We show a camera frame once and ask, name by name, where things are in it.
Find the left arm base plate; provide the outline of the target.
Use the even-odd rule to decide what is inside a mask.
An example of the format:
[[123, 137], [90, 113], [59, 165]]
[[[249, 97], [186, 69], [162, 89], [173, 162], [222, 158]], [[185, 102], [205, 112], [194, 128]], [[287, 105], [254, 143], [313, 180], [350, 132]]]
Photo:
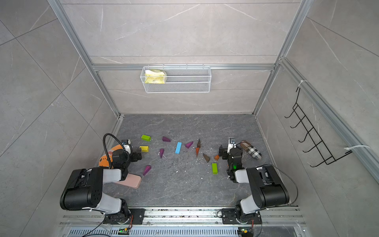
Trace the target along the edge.
[[132, 225], [142, 225], [144, 216], [144, 208], [132, 208], [127, 212], [121, 210], [119, 213], [105, 215], [104, 224], [111, 225], [126, 225], [132, 223]]

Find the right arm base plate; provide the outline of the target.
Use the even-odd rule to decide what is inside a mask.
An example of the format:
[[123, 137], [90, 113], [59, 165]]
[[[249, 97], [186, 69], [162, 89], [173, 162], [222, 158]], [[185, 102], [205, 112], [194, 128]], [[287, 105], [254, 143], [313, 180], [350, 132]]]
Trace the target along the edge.
[[259, 212], [245, 214], [242, 211], [238, 211], [236, 208], [222, 208], [221, 218], [223, 224], [262, 224], [262, 219]]

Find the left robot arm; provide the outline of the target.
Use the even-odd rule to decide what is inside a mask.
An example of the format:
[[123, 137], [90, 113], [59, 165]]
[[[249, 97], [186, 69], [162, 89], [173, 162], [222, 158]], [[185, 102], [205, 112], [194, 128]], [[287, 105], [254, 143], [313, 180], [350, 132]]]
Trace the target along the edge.
[[128, 173], [127, 169], [131, 162], [141, 159], [140, 152], [116, 146], [101, 157], [98, 167], [74, 170], [61, 195], [61, 208], [69, 211], [98, 211], [104, 214], [105, 224], [141, 225], [145, 209], [130, 209], [124, 199], [103, 192], [103, 185], [107, 183], [138, 188], [142, 178]]

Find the yellow block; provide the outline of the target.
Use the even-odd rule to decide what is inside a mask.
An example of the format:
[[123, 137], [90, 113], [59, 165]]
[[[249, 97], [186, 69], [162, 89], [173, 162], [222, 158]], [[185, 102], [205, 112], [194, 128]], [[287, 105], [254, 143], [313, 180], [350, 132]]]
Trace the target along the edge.
[[147, 152], [149, 152], [149, 150], [150, 150], [149, 146], [140, 146], [139, 149], [140, 149], [141, 152], [143, 152], [143, 153], [147, 153]]

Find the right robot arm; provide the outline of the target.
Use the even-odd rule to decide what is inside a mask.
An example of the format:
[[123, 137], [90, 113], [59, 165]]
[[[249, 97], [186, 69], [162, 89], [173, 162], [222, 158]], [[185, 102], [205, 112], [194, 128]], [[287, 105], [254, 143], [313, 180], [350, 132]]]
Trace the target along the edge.
[[249, 184], [251, 195], [239, 200], [235, 208], [221, 209], [224, 224], [252, 223], [259, 211], [269, 207], [279, 207], [290, 203], [289, 193], [271, 164], [253, 168], [242, 165], [243, 152], [259, 160], [261, 153], [247, 141], [220, 146], [219, 156], [228, 161], [228, 178], [234, 183]]

